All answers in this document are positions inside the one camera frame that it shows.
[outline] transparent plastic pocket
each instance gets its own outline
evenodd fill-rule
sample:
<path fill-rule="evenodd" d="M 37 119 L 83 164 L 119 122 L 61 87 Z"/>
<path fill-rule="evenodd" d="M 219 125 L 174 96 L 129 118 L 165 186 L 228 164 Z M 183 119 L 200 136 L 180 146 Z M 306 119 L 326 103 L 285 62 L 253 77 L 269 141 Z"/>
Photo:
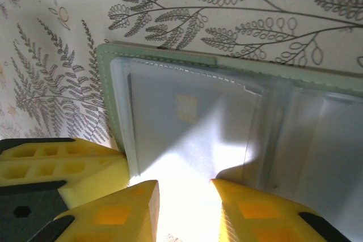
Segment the transparent plastic pocket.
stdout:
<path fill-rule="evenodd" d="M 131 175 L 159 180 L 165 213 L 189 213 L 174 202 L 203 200 L 220 177 L 310 205 L 343 233 L 358 224 L 341 211 L 363 194 L 361 98 L 136 58 L 116 58 L 111 69 Z"/>

